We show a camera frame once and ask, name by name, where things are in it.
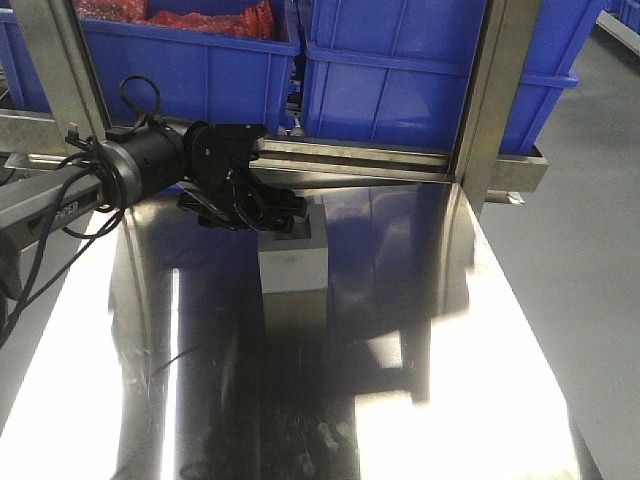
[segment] red meat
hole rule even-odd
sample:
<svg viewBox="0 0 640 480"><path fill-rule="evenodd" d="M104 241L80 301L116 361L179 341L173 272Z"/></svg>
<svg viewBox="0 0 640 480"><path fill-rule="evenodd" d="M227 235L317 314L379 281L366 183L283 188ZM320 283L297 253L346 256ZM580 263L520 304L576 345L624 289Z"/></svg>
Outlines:
<svg viewBox="0 0 640 480"><path fill-rule="evenodd" d="M183 30L212 33L225 33L226 30L237 22L237 15L209 16L200 13L176 15L166 10L161 10L149 21L149 23L153 25L164 25L167 27L181 28Z"/></svg>
<svg viewBox="0 0 640 480"><path fill-rule="evenodd" d="M76 12L82 17L139 22L147 19L148 0L74 0Z"/></svg>
<svg viewBox="0 0 640 480"><path fill-rule="evenodd" d="M149 23L183 30L275 40L275 21L269 0L261 0L256 6L245 8L240 15L176 15L162 10Z"/></svg>

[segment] metal post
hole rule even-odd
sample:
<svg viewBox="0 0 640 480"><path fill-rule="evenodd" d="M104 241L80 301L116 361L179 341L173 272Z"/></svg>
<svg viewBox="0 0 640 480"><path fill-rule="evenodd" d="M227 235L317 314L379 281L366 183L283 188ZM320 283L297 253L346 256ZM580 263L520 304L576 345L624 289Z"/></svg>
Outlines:
<svg viewBox="0 0 640 480"><path fill-rule="evenodd" d="M71 0L13 0L13 11L60 135L104 139L109 115Z"/></svg>
<svg viewBox="0 0 640 480"><path fill-rule="evenodd" d="M542 0L488 0L450 173L484 204Z"/></svg>

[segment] reflective steel surface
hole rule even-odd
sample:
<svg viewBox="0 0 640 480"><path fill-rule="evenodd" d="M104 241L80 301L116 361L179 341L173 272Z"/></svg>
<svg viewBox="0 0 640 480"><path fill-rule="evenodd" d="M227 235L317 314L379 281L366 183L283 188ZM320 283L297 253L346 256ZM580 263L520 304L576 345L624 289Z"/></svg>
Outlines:
<svg viewBox="0 0 640 480"><path fill-rule="evenodd" d="M156 197L69 273L0 478L597 478L458 187L304 193L328 224L322 339L267 338L255 234Z"/></svg>

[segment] metal frame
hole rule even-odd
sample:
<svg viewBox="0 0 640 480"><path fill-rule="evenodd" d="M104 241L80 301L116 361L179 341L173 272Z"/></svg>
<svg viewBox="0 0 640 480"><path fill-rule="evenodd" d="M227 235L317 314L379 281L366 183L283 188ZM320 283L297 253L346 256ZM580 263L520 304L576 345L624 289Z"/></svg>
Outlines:
<svg viewBox="0 0 640 480"><path fill-rule="evenodd" d="M598 26L622 43L636 55L640 56L640 35L627 27L616 17L602 12L598 17Z"/></svg>
<svg viewBox="0 0 640 480"><path fill-rule="evenodd" d="M546 161L540 156L500 159L498 149L540 4L541 0L487 1L452 154L280 137L263 142L254 168L271 178L278 172L277 178L303 180L304 185L321 185L323 178L331 186L456 182L476 213L490 188L535 190ZM64 156L69 147L62 139L70 125L77 125L81 136L104 138L110 120L72 0L19 0L12 5L53 115L0 110L0 131L5 132L0 150Z"/></svg>
<svg viewBox="0 0 640 480"><path fill-rule="evenodd" d="M476 214L484 204L542 0L487 4L450 172Z"/></svg>

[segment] stainless steel table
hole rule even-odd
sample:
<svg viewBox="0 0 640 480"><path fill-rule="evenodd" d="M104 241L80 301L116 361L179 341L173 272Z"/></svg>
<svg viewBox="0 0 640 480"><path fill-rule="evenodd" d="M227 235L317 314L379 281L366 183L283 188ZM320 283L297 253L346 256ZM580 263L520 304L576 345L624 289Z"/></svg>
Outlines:
<svg viewBox="0 0 640 480"><path fill-rule="evenodd" d="M595 478L458 187L304 193L327 214L324 336L273 341L256 234L155 197L69 273L0 478Z"/></svg>

